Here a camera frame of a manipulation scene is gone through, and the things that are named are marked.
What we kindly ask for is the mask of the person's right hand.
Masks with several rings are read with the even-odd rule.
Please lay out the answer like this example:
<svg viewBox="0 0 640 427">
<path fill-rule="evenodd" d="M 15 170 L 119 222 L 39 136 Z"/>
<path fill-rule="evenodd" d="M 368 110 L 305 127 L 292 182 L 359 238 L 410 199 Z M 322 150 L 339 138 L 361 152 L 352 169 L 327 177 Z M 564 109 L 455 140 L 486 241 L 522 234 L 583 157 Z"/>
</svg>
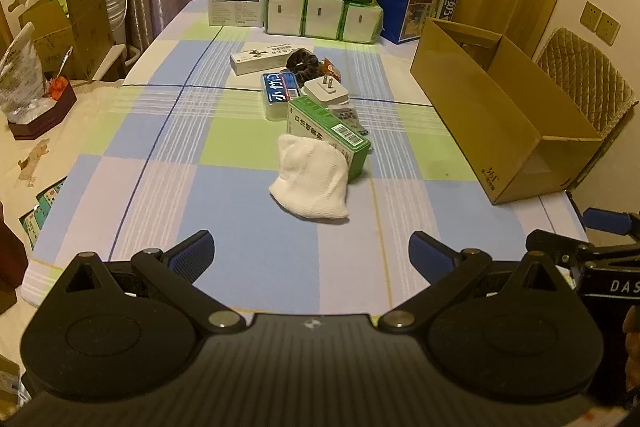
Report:
<svg viewBox="0 0 640 427">
<path fill-rule="evenodd" d="M 626 390 L 640 386 L 640 314 L 639 307 L 632 306 L 624 321 L 625 347 L 628 359 L 625 367 Z"/>
</svg>

